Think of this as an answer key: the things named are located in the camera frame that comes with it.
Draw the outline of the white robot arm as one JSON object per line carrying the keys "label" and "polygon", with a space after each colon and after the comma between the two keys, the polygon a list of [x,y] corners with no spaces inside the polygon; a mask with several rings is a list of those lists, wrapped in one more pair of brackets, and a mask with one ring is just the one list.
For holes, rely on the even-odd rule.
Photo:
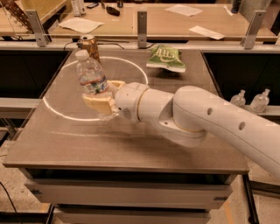
{"label": "white robot arm", "polygon": [[176,93],[145,84],[115,81],[115,94],[83,94],[99,114],[117,113],[133,123],[148,123],[170,141],[196,147],[212,133],[280,178],[280,125],[239,108],[205,89],[184,86]]}

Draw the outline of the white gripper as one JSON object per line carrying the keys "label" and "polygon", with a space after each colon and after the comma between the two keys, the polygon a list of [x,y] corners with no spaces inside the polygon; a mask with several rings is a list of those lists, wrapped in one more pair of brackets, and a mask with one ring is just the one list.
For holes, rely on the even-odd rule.
{"label": "white gripper", "polygon": [[138,104],[144,92],[149,88],[148,85],[142,83],[125,84],[121,80],[109,80],[107,93],[84,93],[82,99],[89,108],[99,114],[112,115],[118,110],[119,116],[138,123]]}

